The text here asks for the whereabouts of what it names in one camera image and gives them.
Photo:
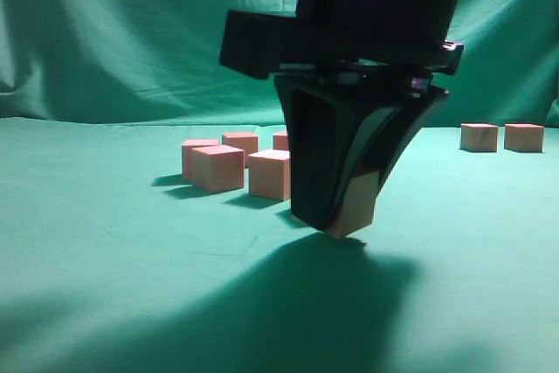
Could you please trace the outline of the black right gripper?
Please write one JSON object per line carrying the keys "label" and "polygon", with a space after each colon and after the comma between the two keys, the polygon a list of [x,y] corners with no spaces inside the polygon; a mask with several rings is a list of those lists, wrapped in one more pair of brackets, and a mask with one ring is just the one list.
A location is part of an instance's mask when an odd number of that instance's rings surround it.
{"label": "black right gripper", "polygon": [[[294,68],[370,60],[435,73],[457,72],[464,51],[447,40],[458,0],[298,0],[293,17],[231,10],[221,66],[253,79]],[[280,75],[274,85],[291,154],[291,208],[313,228],[332,225],[351,178],[378,172],[379,194],[434,108],[449,97],[430,85],[397,97],[361,82],[321,84]]]}

